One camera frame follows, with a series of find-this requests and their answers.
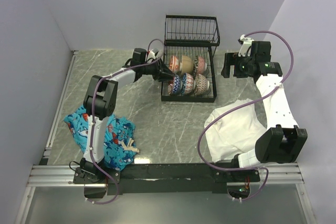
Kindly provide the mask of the orange floral patterned bowl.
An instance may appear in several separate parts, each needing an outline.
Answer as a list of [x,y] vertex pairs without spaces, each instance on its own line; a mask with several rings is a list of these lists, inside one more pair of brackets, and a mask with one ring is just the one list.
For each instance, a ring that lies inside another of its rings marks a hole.
[[169,69],[176,75],[180,76],[180,60],[177,56],[171,55],[170,62],[169,62]]

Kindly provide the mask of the orange diamond patterned bowl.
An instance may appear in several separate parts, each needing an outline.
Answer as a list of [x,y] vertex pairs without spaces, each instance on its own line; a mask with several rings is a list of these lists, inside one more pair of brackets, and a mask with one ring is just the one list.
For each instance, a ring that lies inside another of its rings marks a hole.
[[168,85],[168,95],[179,95],[182,93],[182,79],[179,75],[175,75]]

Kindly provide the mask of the grey floral patterned bowl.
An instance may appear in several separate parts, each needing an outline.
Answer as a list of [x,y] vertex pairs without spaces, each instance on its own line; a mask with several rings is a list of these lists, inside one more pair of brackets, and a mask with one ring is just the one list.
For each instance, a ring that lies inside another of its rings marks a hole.
[[192,58],[186,55],[182,55],[181,61],[180,61],[180,72],[181,74],[189,73],[192,74],[194,69],[194,61]]

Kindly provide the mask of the blue triangle patterned bowl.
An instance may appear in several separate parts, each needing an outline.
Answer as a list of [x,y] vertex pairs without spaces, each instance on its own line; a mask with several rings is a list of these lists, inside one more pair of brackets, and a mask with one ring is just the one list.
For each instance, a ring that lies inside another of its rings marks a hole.
[[184,73],[182,76],[182,95],[190,94],[194,91],[196,86],[193,76],[189,73]]

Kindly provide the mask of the red geometric patterned bowl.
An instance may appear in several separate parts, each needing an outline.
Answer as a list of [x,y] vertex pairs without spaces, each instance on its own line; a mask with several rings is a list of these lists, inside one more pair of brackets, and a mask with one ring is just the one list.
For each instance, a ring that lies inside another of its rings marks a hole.
[[210,83],[202,74],[197,74],[195,77],[195,95],[203,95],[209,90]]

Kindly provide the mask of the black wire dish rack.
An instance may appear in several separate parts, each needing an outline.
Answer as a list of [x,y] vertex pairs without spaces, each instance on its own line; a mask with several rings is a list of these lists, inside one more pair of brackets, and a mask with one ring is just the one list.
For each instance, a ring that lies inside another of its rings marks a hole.
[[165,17],[165,53],[163,62],[168,66],[170,57],[189,56],[192,60],[202,57],[206,63],[203,75],[209,81],[209,90],[202,95],[168,94],[169,83],[161,85],[163,102],[204,102],[213,103],[217,97],[214,52],[220,44],[220,33],[216,17],[166,15]]

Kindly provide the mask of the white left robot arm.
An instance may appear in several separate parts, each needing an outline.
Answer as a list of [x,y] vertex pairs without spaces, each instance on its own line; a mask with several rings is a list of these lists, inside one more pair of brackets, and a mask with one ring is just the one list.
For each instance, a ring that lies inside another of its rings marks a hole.
[[135,48],[132,58],[118,71],[107,76],[93,76],[83,106],[88,114],[88,140],[80,169],[93,183],[104,179],[104,135],[108,117],[116,107],[117,91],[139,80],[143,75],[159,82],[172,80],[174,73],[164,64],[163,52]]

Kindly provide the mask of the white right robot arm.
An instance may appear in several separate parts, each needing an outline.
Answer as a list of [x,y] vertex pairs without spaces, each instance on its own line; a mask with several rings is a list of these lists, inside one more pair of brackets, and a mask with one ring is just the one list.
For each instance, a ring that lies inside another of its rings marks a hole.
[[221,75],[229,78],[233,71],[236,78],[253,78],[263,98],[267,130],[250,151],[232,159],[230,175],[235,181],[247,177],[248,167],[295,162],[308,138],[307,130],[299,127],[290,111],[282,69],[279,63],[271,61],[271,43],[245,37],[239,43],[239,52],[225,54]]

